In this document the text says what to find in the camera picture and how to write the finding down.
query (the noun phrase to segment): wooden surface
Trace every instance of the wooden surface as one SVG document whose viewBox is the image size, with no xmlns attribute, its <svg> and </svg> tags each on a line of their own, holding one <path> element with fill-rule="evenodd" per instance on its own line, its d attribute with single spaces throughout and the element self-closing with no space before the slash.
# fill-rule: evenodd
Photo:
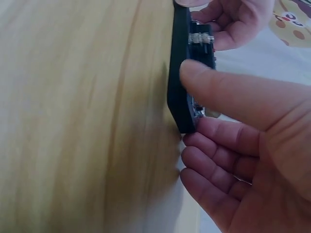
<svg viewBox="0 0 311 233">
<path fill-rule="evenodd" d="M 0 1 L 0 233 L 194 233 L 171 0 Z"/>
</svg>

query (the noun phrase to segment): hand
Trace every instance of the hand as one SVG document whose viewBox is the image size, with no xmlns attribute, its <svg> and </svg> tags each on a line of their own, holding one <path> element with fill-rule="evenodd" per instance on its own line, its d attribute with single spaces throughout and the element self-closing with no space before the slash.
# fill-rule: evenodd
<svg viewBox="0 0 311 233">
<path fill-rule="evenodd" d="M 224 233 L 311 232 L 311 88 L 194 61 L 180 74 L 200 104 L 241 122 L 206 117 L 184 137 L 192 197 Z"/>
<path fill-rule="evenodd" d="M 216 50 L 230 50 L 251 41 L 268 24 L 275 1 L 176 0 L 176 2 L 186 7 L 211 2 L 203 10 L 192 12 L 192 18 L 212 26 Z"/>
</svg>

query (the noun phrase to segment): cartoon print fabric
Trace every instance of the cartoon print fabric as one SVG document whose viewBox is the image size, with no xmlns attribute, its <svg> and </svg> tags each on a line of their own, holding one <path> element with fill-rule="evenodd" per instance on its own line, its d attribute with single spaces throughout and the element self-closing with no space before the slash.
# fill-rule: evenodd
<svg viewBox="0 0 311 233">
<path fill-rule="evenodd" d="M 276 0 L 269 26 L 287 46 L 311 48 L 311 0 Z"/>
</svg>

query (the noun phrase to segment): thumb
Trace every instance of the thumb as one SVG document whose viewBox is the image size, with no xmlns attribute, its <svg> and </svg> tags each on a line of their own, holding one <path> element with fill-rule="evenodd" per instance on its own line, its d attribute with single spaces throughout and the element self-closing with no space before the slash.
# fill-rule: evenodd
<svg viewBox="0 0 311 233">
<path fill-rule="evenodd" d="M 208 4 L 212 0 L 175 0 L 177 4 L 185 7 L 196 7 Z"/>
<path fill-rule="evenodd" d="M 201 105 L 266 131 L 310 98 L 308 86 L 211 70 L 185 60 L 180 79 Z"/>
</svg>

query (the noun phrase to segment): black device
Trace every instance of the black device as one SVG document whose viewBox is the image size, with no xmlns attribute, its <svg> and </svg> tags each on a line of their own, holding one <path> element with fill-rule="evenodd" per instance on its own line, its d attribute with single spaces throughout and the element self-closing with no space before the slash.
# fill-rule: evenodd
<svg viewBox="0 0 311 233">
<path fill-rule="evenodd" d="M 181 134 L 194 133 L 197 120 L 205 115 L 205 108 L 199 105 L 182 86 L 179 78 L 181 63 L 193 59 L 216 69 L 214 37 L 208 24 L 191 19 L 190 10 L 175 3 L 170 72 L 167 104 Z"/>
</svg>

